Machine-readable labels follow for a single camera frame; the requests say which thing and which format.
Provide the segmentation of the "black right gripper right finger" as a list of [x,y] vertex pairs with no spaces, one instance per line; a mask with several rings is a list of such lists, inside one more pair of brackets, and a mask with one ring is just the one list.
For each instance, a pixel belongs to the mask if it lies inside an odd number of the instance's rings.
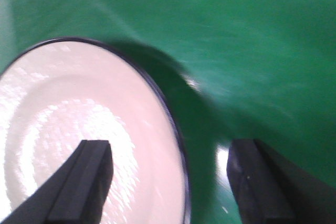
[[232,140],[227,176],[242,223],[335,223],[335,188],[260,140]]

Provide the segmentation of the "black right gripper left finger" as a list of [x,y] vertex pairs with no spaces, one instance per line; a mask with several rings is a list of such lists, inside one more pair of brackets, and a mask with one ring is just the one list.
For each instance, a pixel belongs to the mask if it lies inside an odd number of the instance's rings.
[[82,140],[3,223],[99,223],[112,182],[111,145]]

